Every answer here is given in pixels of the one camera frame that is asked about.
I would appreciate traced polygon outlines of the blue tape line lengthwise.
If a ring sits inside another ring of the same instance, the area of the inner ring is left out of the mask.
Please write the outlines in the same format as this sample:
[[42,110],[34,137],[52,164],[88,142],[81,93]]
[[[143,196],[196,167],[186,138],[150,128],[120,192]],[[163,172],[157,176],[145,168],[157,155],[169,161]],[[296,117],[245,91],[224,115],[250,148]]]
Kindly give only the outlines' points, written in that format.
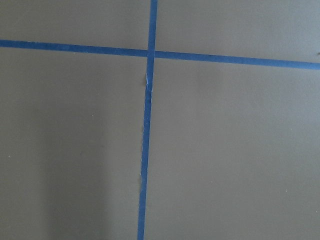
[[143,240],[145,237],[146,202],[148,188],[148,164],[150,149],[150,129],[152,114],[153,77],[156,47],[158,1],[150,2],[148,47],[146,60],[146,84],[144,96],[143,133],[141,149],[141,169],[140,169],[140,193],[137,221],[137,239]]

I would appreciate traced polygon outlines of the blue tape line crosswise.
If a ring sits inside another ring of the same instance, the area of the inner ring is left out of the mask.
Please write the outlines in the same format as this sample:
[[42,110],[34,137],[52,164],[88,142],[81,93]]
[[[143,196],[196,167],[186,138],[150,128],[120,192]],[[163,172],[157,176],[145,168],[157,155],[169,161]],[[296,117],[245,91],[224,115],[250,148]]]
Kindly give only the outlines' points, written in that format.
[[[46,50],[46,51],[103,54],[103,55],[130,56],[130,57],[143,57],[143,58],[146,58],[148,56],[148,51],[144,49],[6,40],[6,39],[2,39],[0,41],[0,46],[2,48],[35,49],[35,50]],[[290,60],[225,56],[225,55],[210,55],[210,54],[199,54],[199,53],[185,53],[185,52],[171,52],[171,51],[156,50],[154,53],[154,57],[156,59],[242,64],[242,65],[306,69],[306,70],[320,69],[320,64],[316,62],[290,61]]]

